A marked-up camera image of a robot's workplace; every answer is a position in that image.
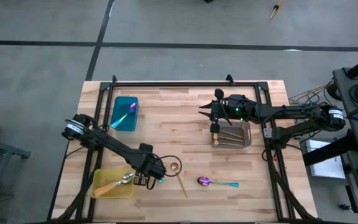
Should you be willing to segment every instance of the wooden tabletop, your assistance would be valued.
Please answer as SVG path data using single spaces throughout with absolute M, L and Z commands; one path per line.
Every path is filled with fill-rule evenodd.
M 288 105 L 284 82 L 267 81 L 274 106 Z M 100 82 L 85 82 L 78 113 L 94 116 Z M 200 105 L 214 99 L 214 87 L 122 87 L 114 88 L 112 108 L 117 96 L 136 96 L 139 99 L 139 115 L 134 132 L 109 134 L 124 144 L 137 149 L 144 142 L 154 147 L 158 156 L 176 155 L 183 163 L 180 178 L 188 198 L 181 190 L 177 177 L 165 177 L 153 190 L 134 186 L 130 199 L 98 199 L 94 212 L 95 222 L 253 222 L 277 221 L 267 163 L 262 160 L 264 141 L 260 125 L 251 123 L 252 145 L 245 149 L 214 149 L 211 147 L 210 121 L 198 113 Z M 244 94 L 255 100 L 253 87 L 222 87 L 225 95 Z M 102 123 L 104 106 L 101 110 Z M 293 121 L 278 120 L 278 126 L 291 126 Z M 72 141 L 71 152 L 80 147 Z M 301 204 L 316 216 L 313 196 L 301 152 L 298 149 L 283 150 L 291 191 Z M 58 217 L 80 190 L 86 149 L 78 151 L 65 161 L 62 178 L 53 209 Z M 173 159 L 167 158 L 165 164 Z M 129 167 L 123 158 L 105 149 L 102 169 Z M 239 187 L 197 184 L 199 176 L 210 179 L 238 182 Z M 85 200 L 87 214 L 89 192 Z M 280 198 L 284 214 L 287 214 L 283 193 Z

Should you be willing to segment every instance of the spoon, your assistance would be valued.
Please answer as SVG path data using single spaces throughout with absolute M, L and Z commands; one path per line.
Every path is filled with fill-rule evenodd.
M 228 185 L 228 186 L 232 186 L 232 187 L 239 186 L 239 183 L 217 182 L 217 181 L 210 180 L 208 177 L 199 177 L 197 179 L 197 182 L 199 184 L 201 184 L 202 186 L 208 186 L 209 184 L 223 184 L 223 185 Z
M 127 114 L 125 114 L 124 116 L 122 116 L 122 118 L 120 118 L 118 121 L 114 122 L 111 127 L 112 128 L 116 128 L 119 126 L 119 124 L 131 113 L 135 113 L 136 111 L 136 107 L 137 107 L 137 103 L 133 103 L 131 104 L 131 106 L 129 107 L 129 112 Z
M 118 187 L 122 184 L 129 184 L 132 181 L 133 177 L 134 177 L 134 173 L 126 173 L 122 176 L 121 180 L 111 183 L 111 184 L 108 184 L 104 187 L 100 187 L 100 188 L 94 190 L 93 194 L 95 197 L 100 197 L 103 194 L 105 194 L 106 192 L 108 192 L 112 189 L 115 189 L 116 187 Z
M 175 171 L 175 173 L 178 173 L 179 164 L 177 162 L 172 163 L 170 167 L 171 167 L 171 170 Z M 183 183 L 182 183 L 179 175 L 177 175 L 177 177 L 178 177 L 181 189 L 183 190 L 183 192 L 185 193 L 185 196 L 187 198 L 187 193 L 186 193 L 186 190 L 185 190 L 185 186 L 183 186 Z

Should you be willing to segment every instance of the yellow tray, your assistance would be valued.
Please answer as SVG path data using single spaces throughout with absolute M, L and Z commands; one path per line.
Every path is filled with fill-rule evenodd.
M 128 184 L 122 184 L 118 186 L 116 189 L 110 190 L 106 192 L 100 197 L 95 197 L 93 191 L 104 187 L 108 184 L 121 180 L 122 175 L 128 172 L 135 172 L 132 169 L 114 169 L 114 170 L 106 170 L 106 169 L 98 169 L 95 171 L 93 176 L 93 185 L 92 185 L 92 194 L 93 198 L 131 198 L 134 193 L 134 181 L 132 180 Z

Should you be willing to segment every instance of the gray concrete floor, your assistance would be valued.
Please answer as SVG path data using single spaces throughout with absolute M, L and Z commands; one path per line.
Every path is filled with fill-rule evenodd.
M 358 47 L 358 1 L 116 0 L 106 42 Z M 108 0 L 0 0 L 0 40 L 96 41 Z M 14 159 L 0 192 L 9 223 L 47 217 L 67 141 L 64 119 L 76 111 L 92 47 L 0 45 L 0 140 L 32 151 Z M 284 80 L 289 96 L 330 81 L 358 52 L 102 48 L 93 80 Z M 335 181 L 310 178 L 319 217 L 358 223 Z

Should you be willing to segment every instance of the blue plastic container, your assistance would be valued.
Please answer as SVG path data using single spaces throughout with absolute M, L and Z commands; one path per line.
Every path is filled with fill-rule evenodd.
M 131 104 L 137 103 L 135 113 L 131 113 L 121 123 L 114 128 L 117 131 L 135 131 L 137 112 L 139 110 L 139 101 L 136 97 L 133 96 L 118 96 L 114 101 L 114 108 L 112 110 L 110 126 L 118 121 L 122 116 L 129 112 L 129 107 Z

